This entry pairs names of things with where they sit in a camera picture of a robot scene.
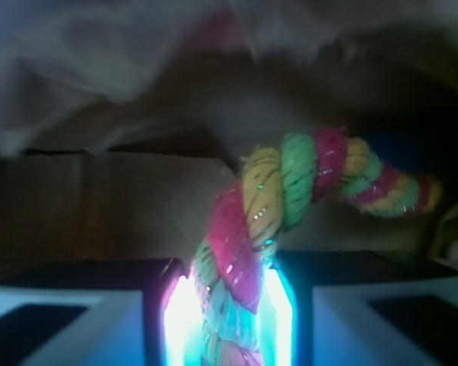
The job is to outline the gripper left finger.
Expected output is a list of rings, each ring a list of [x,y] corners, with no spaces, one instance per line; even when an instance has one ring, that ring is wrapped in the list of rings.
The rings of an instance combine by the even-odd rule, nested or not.
[[[66,261],[0,281],[0,365],[200,365],[177,258]]]

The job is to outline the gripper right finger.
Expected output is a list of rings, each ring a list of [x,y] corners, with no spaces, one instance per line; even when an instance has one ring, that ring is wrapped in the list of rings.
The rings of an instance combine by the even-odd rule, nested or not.
[[[280,252],[267,365],[458,365],[458,271],[407,252]]]

